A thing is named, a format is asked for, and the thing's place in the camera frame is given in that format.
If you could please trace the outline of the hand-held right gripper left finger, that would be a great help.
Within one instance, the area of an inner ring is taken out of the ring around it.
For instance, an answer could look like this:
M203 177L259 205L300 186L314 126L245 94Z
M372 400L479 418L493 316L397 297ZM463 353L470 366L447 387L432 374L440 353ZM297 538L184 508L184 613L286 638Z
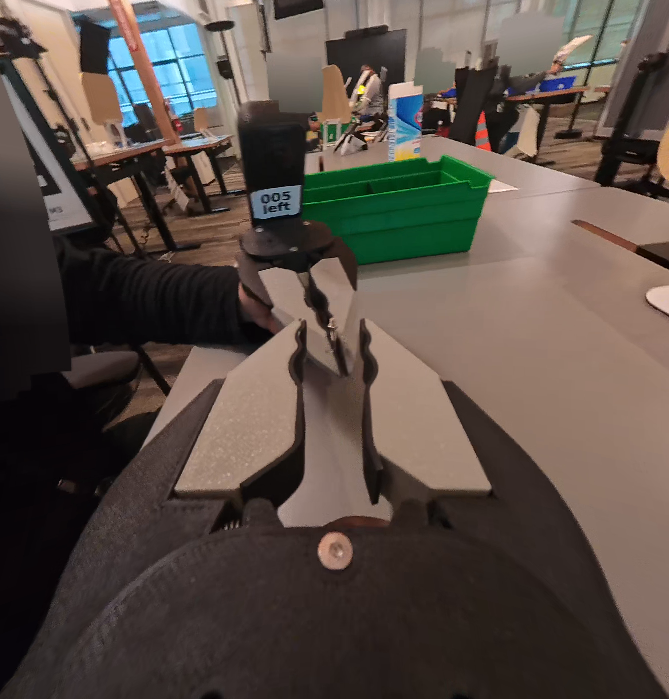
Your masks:
M306 323L295 320L230 371L193 444L180 498L287 500L304 477Z

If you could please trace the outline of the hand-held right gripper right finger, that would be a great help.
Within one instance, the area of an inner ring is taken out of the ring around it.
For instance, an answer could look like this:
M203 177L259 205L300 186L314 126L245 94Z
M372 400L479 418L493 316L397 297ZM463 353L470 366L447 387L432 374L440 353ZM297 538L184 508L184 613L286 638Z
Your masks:
M359 349L371 503L487 497L492 486L440 376L370 319L360 322Z

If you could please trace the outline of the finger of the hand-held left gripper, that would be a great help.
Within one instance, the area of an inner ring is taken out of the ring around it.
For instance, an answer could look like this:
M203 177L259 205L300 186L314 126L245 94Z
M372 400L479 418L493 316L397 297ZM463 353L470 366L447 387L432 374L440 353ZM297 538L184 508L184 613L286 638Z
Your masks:
M311 291L337 371L351 374L359 351L359 308L357 293L339 258L324 258L311 268ZM327 335L330 317L336 319L337 338Z
M311 360L340 378L330 345L324 335L319 313L298 273L293 270L260 270L258 276L269 296L274 317L283 325L303 321L306 330L306 348Z

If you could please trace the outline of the green plastic bin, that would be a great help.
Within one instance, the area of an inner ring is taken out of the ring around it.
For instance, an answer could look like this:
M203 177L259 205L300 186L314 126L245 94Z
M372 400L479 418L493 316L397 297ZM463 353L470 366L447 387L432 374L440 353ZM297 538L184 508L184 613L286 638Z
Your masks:
M304 176L303 214L360 265L468 252L493 175L443 155Z

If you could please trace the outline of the person's left forearm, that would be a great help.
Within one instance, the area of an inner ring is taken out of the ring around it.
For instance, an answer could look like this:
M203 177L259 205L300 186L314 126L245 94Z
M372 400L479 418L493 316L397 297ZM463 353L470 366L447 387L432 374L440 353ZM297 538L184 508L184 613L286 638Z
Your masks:
M242 318L233 266L83 250L56 235L52 242L73 344L247 345L273 336Z

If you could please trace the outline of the grey desk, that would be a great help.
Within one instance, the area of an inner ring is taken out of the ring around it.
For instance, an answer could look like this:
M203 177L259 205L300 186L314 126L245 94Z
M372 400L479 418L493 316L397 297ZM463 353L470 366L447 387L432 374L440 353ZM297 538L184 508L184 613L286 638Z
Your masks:
M104 697L669 697L666 271L488 196L468 253L359 265L370 319L442 379L487 497L373 505L363 361L304 360L287 500L174 486L242 348L195 347L140 454L152 554L71 659Z

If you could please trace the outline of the person's left hand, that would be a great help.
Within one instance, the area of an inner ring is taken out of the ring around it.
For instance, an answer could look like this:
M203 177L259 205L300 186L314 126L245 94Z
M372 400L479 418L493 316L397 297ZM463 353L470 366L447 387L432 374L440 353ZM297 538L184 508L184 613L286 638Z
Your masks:
M258 297L251 293L246 287L238 285L239 310L245 322L263 328L271 335L280 332L282 324L273 316L272 310L264 304Z

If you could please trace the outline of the wooden top table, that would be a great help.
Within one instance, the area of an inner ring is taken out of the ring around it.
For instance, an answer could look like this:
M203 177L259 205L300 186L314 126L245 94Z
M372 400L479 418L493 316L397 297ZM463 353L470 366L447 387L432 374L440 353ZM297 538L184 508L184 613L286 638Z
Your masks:
M158 164L164 164L167 157L186 159L190 173L189 179L193 180L197 189L203 213L207 215L226 213L229 211L228 207L213 206L199 178L192 156L196 153L206 153L208 155L222 196L242 194L243 190L226 189L223 172L217 161L218 156L225 153L235 143L236 137L233 134L202 136L181 141L179 144L174 145L171 145L165 139L158 139L138 145L117 148L109 153L94 156L85 153L82 156L72 157L68 160L68 164L71 164L78 173L83 173L88 185L93 187L97 194L104 196L109 201L115 211L111 229L114 229L116 224L120 224L138 257L147 257L149 254L175 254L198 250L201 247L201 243L178 243L174 239L164 214L157 204L155 195L147 183L145 177L146 168L150 164L154 164L155 161ZM152 249L147 252L134 235L118 202L111 198L109 185L116 184L122 179L131 179L133 181L140 202L149 218L150 227L158 231L164 248Z
M513 96L508 96L505 99L505 104L540 107L536 126L536 149L539 149L543 136L546 132L548 118L550 115L550 107L553 105L560 106L570 103L579 104L581 96L584 94L584 92L588 92L589 90L590 87L588 86L579 86L546 92L539 91L526 94L516 94Z

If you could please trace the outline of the black display screen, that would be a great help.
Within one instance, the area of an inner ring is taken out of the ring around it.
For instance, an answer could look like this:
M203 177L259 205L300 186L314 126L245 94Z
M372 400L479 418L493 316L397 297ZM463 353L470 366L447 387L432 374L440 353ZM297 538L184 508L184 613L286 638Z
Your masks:
M362 65L370 66L377 73L386 68L385 84L403 83L406 81L406 40L405 29L328 40L324 44L327 64L339 67L344 82L350 79L348 94L359 79Z

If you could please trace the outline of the wooden beam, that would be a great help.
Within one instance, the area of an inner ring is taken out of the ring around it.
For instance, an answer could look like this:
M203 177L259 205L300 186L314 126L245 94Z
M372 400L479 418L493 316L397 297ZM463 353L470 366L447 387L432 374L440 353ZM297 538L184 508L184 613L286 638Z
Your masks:
M109 1L113 17L118 25L122 38L129 49L134 67L150 100L157 126L162 137L170 145L177 145L181 139L173 128L164 104L164 96L141 38L138 22L130 1Z

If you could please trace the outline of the grey padded chair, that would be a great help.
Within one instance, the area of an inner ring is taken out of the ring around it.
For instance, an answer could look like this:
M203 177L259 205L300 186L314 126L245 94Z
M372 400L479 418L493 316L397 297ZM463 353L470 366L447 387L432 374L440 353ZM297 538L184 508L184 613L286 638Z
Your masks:
M129 384L139 379L142 372L147 373L164 396L169 395L170 384L139 345L73 356L70 369L62 371L62 376L73 389L85 390Z

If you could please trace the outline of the black office chair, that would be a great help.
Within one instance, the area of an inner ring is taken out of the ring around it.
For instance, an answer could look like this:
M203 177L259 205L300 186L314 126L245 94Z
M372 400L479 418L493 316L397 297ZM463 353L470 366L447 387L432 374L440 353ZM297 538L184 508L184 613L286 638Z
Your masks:
M480 117L496 113L505 101L511 66L504 64L489 68L457 68L454 75L456 109L448 137L458 143L476 145Z

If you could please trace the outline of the person's dark clothing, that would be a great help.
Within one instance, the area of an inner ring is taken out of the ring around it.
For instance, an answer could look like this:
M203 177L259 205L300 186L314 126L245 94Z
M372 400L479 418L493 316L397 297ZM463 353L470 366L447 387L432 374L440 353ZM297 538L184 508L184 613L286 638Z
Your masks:
M0 691L99 499L154 422L155 412L120 419L137 382L76 390L54 372L0 403Z

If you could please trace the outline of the white printed board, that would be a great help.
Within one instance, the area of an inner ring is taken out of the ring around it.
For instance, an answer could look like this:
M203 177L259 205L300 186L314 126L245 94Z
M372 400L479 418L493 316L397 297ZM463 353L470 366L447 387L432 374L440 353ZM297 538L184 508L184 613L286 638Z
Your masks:
M50 231L72 234L95 227L93 201L23 80L6 60L0 62L0 74L34 165Z

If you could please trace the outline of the dark flat panel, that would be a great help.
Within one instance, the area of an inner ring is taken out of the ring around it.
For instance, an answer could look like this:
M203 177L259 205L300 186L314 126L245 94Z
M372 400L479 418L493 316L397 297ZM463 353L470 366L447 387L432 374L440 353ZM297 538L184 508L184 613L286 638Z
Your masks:
M669 270L669 241L638 246L636 253Z

